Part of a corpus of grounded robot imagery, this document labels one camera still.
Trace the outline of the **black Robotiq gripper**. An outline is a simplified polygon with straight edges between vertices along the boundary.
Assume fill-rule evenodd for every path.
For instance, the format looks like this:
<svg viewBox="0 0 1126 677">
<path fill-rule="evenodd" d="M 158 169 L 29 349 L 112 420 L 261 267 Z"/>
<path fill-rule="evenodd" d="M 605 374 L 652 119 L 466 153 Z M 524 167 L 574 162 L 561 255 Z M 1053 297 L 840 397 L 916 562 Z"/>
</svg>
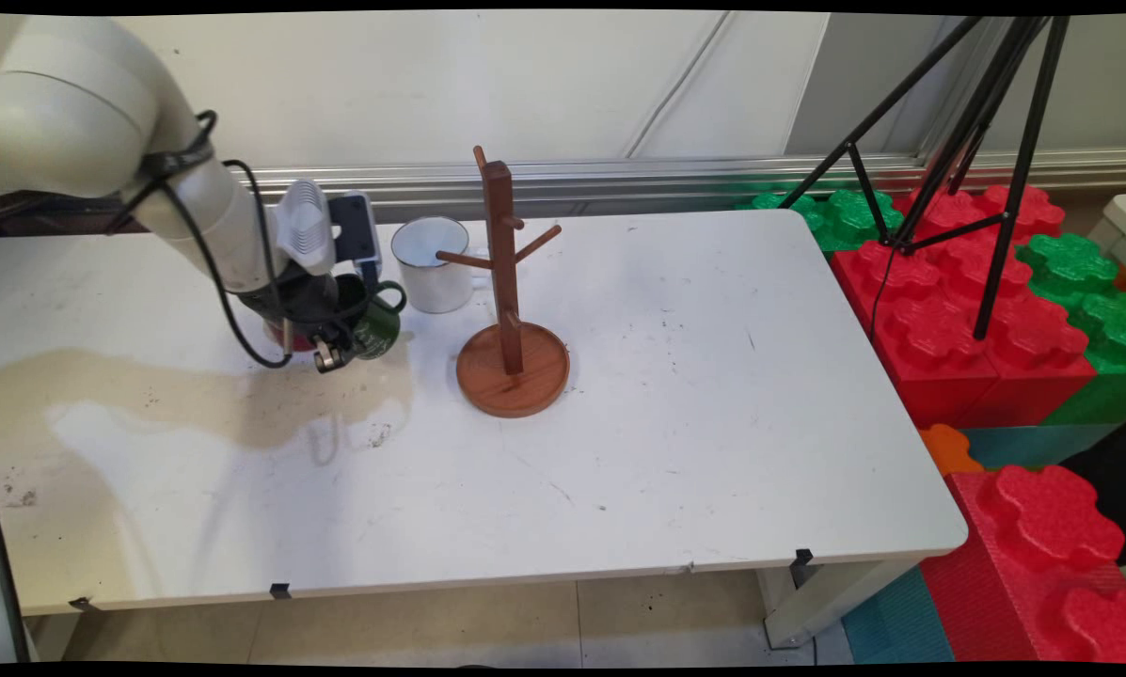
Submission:
<svg viewBox="0 0 1126 677">
<path fill-rule="evenodd" d="M 282 318 L 293 322 L 292 347 L 313 350 L 319 373 L 342 369 L 355 348 L 355 327 L 368 309 L 369 293 L 356 274 L 311 276 L 288 267 L 278 279 L 276 305 L 269 289 L 243 295 L 243 304 L 262 317 L 268 339 L 283 346 Z"/>
</svg>

